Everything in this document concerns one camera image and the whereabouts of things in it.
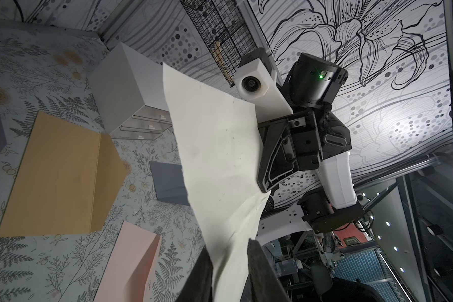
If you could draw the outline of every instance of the white cloth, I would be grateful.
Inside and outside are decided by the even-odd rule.
[[[255,106],[164,65],[163,85],[195,218],[213,263],[216,302],[239,301],[269,193],[256,178],[263,147]]]

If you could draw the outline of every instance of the wire mesh basket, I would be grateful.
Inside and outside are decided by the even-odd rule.
[[[230,84],[242,56],[257,48],[235,0],[181,0],[193,25]]]

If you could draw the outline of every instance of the black and white floral mural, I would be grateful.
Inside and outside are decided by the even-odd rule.
[[[351,172],[368,172],[452,140],[443,1],[250,0],[285,78],[301,52],[349,72],[333,112],[350,129]],[[320,185],[285,181],[276,207]]]

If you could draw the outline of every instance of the ceiling light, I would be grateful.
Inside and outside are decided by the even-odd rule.
[[[437,224],[426,226],[426,228],[428,229],[428,232],[433,236],[441,235],[443,233],[443,229]]]
[[[383,260],[383,262],[386,264],[387,268],[389,269],[389,271],[390,271],[391,274],[393,275],[394,280],[396,280],[396,283],[398,284],[398,286],[403,290],[403,292],[404,292],[404,294],[406,295],[406,297],[408,298],[409,302],[412,302],[411,298],[408,296],[408,293],[404,290],[404,287],[401,285],[401,282],[398,280],[398,278],[396,277],[396,275],[394,275],[393,270],[391,269],[391,267],[389,266],[389,264],[387,264],[387,261],[386,261],[386,259],[384,259],[384,256],[383,256],[383,255],[381,255],[381,259]]]

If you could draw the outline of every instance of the blue tiled wall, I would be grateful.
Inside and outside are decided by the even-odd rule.
[[[374,250],[347,255],[339,260],[334,276],[350,281],[356,281],[359,278],[362,283],[386,278]],[[387,282],[376,283],[371,286],[386,302],[399,302]]]
[[[393,290],[387,282],[371,284],[386,302],[399,302]]]
[[[337,262],[335,276],[350,281],[361,279],[362,283],[384,279],[374,250],[350,254]]]

